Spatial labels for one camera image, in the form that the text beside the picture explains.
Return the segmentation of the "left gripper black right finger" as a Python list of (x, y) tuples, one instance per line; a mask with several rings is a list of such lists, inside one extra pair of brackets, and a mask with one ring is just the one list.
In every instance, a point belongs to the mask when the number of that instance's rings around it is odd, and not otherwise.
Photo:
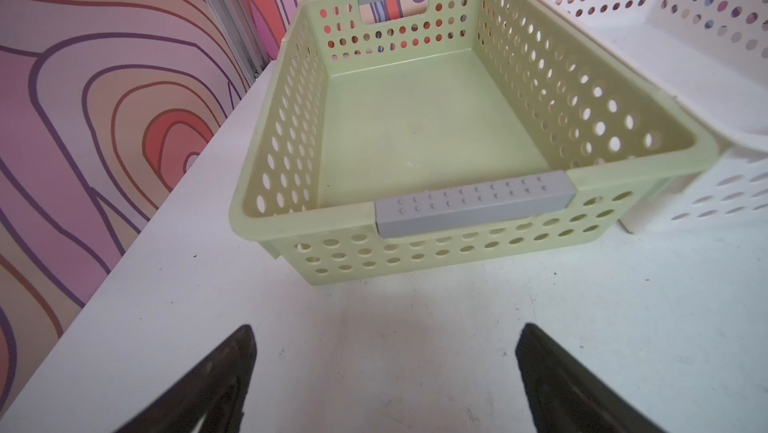
[(663, 432), (539, 326), (525, 324), (515, 354), (538, 432)]

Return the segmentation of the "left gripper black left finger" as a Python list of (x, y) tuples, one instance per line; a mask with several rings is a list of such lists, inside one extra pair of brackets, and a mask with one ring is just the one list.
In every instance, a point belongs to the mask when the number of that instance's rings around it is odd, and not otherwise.
[(257, 359), (251, 326), (241, 325), (120, 432), (238, 432)]

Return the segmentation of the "left green perforated plastic basket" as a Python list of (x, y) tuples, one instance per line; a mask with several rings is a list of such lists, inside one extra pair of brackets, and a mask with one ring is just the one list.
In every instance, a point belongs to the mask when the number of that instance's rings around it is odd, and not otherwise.
[(324, 285), (591, 242), (717, 156), (542, 0), (307, 0), (229, 222)]

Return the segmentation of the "white perforated plastic basket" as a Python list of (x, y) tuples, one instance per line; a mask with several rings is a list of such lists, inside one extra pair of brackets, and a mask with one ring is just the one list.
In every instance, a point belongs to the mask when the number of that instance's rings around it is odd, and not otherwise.
[(715, 137), (708, 170), (623, 218), (631, 233), (767, 219), (767, 0), (548, 0), (679, 100)]

